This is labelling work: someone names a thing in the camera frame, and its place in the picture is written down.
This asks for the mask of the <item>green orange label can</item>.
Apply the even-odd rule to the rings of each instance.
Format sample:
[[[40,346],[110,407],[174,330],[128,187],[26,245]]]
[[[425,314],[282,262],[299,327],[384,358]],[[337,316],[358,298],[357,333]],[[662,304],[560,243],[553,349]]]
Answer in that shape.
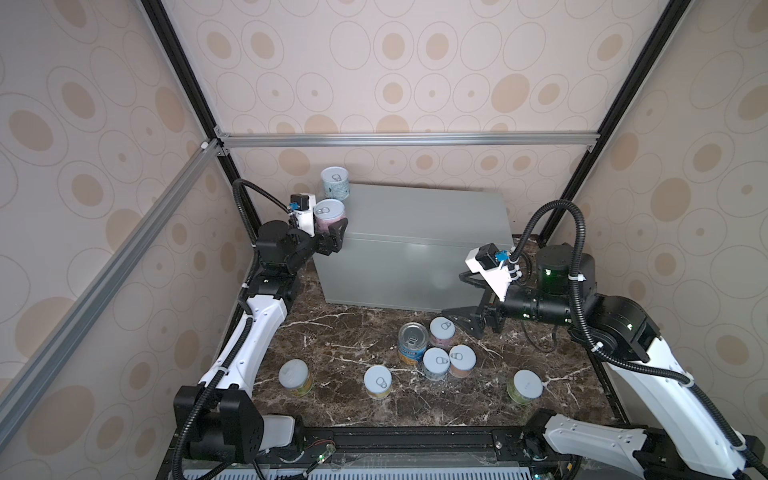
[[[519,405],[527,405],[541,397],[544,387],[540,377],[530,370],[519,370],[507,383],[507,395]]]

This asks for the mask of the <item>teal label white-lid can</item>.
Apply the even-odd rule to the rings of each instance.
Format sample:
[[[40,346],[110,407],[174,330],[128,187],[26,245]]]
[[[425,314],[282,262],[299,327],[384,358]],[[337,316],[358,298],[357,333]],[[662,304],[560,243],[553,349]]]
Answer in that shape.
[[[321,171],[321,180],[327,199],[344,201],[349,197],[349,172],[345,168],[329,166]]]

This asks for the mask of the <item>pink label white-lid can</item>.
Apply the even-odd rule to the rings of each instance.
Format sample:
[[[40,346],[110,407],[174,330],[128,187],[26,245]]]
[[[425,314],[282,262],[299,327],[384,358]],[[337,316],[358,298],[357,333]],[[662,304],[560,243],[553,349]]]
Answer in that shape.
[[[330,226],[346,218],[346,207],[341,200],[324,199],[313,208],[315,234],[327,233]]]

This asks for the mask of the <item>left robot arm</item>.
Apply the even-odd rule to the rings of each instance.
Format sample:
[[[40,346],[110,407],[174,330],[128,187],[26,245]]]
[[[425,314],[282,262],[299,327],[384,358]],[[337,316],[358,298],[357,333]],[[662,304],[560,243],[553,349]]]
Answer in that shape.
[[[254,258],[237,297],[237,326],[199,382],[181,387],[175,395],[173,478],[183,478],[184,460],[214,463],[208,475],[215,477],[232,464],[253,463],[263,451],[300,448],[300,421],[290,415],[261,414],[252,399],[254,382],[299,295],[300,269],[314,254],[339,252],[347,226],[342,218],[315,235],[281,220],[258,228]]]

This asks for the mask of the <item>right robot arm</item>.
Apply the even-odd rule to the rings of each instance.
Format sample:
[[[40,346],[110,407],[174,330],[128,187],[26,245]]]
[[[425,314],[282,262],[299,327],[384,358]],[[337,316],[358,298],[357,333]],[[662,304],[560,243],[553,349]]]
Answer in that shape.
[[[485,328],[501,331],[508,319],[567,328],[595,363],[624,379],[660,426],[608,427],[541,411],[521,436],[528,456],[578,456],[644,479],[743,479],[749,468],[765,475],[762,442],[730,426],[640,304],[598,293],[591,255],[582,255],[572,277],[573,253],[569,244],[540,250],[530,287],[510,252],[493,243],[473,249],[459,278],[483,290],[481,302],[442,313],[476,338]]]

